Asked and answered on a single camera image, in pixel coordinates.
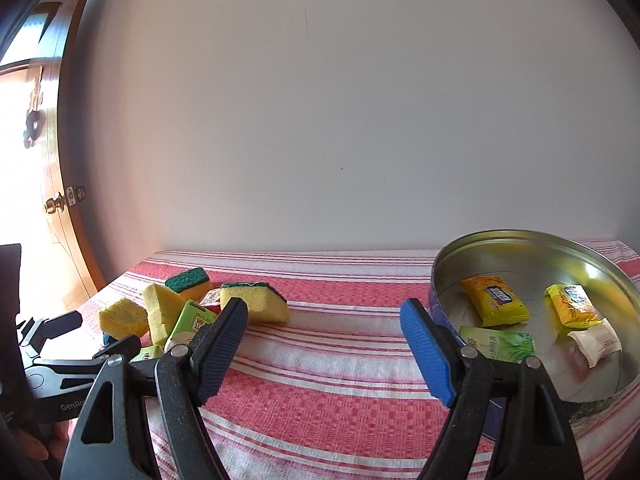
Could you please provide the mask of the person's hand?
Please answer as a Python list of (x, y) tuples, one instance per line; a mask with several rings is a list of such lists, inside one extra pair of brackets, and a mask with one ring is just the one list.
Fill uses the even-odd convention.
[(70, 442), (68, 430), (70, 430), (69, 420), (57, 422), (52, 426), (52, 434), (47, 444), (20, 428), (12, 429), (11, 434), (26, 457), (44, 462), (50, 457), (64, 460), (66, 448)]

